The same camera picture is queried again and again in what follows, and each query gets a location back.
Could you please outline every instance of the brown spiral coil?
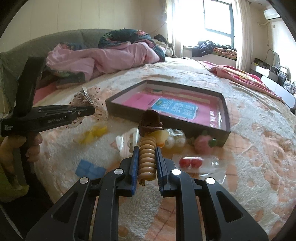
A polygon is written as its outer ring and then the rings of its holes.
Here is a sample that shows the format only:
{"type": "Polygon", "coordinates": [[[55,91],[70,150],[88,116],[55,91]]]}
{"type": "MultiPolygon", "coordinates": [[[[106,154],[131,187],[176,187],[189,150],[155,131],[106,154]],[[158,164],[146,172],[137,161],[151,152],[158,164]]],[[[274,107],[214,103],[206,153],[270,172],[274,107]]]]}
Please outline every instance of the brown spiral coil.
{"type": "Polygon", "coordinates": [[[156,178],[155,161],[156,139],[154,137],[143,137],[140,143],[140,157],[138,181],[145,186],[146,181],[153,181],[156,178]]]}

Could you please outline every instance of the human hand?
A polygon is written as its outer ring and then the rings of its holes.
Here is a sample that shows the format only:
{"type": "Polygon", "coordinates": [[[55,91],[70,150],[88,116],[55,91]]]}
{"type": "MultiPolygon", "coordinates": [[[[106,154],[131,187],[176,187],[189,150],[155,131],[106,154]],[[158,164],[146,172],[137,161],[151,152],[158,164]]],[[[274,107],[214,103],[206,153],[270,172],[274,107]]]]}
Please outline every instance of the human hand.
{"type": "MultiPolygon", "coordinates": [[[[9,136],[5,137],[0,146],[0,162],[2,166],[9,172],[14,173],[14,159],[13,149],[20,148],[25,142],[26,137],[23,136],[9,136]]],[[[26,157],[29,162],[36,162],[39,160],[40,144],[42,143],[42,136],[38,133],[36,136],[34,133],[28,135],[28,151],[26,157]]]]}

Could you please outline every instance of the air conditioner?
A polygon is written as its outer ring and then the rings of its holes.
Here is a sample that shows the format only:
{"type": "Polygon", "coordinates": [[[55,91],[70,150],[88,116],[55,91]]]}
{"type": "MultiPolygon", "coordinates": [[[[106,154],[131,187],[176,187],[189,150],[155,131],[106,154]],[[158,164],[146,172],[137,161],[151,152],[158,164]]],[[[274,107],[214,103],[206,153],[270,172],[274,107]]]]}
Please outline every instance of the air conditioner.
{"type": "Polygon", "coordinates": [[[265,10],[264,16],[268,21],[281,18],[281,16],[277,13],[277,11],[274,8],[269,8],[269,9],[265,10]]]}

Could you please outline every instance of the bed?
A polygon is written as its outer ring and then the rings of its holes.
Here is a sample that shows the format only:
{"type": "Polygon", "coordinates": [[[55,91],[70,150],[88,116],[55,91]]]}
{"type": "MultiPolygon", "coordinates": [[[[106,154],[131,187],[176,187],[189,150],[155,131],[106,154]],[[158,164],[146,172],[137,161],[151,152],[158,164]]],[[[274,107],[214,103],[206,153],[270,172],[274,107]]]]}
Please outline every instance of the bed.
{"type": "MultiPolygon", "coordinates": [[[[222,185],[254,217],[272,239],[296,204],[296,118],[279,100],[215,76],[198,61],[166,58],[164,63],[106,74],[84,84],[100,88],[107,99],[143,80],[185,84],[221,92],[227,102],[231,134],[212,158],[224,168],[222,185]]],[[[69,104],[81,86],[57,90],[36,106],[69,104]]],[[[78,179],[75,170],[81,159],[107,171],[119,166],[115,145],[137,123],[109,116],[100,121],[109,132],[92,144],[77,142],[98,121],[86,117],[74,129],[60,127],[42,133],[41,160],[35,164],[38,179],[56,202],[78,179]]],[[[187,145],[182,154],[194,154],[187,145]]],[[[167,158],[172,153],[164,152],[167,158]]],[[[163,199],[156,181],[138,186],[133,198],[120,199],[120,240],[175,240],[175,201],[163,199]]]]}

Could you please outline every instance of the pink pom-pom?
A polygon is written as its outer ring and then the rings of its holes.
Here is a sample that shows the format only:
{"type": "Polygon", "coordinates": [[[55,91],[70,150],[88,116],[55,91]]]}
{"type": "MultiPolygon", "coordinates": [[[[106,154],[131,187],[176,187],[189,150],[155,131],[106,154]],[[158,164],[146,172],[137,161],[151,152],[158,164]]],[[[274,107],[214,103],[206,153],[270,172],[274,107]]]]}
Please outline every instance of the pink pom-pom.
{"type": "Polygon", "coordinates": [[[213,140],[213,138],[209,135],[204,136],[200,135],[195,139],[194,148],[197,153],[209,155],[211,154],[211,147],[209,146],[209,141],[213,140]]]}

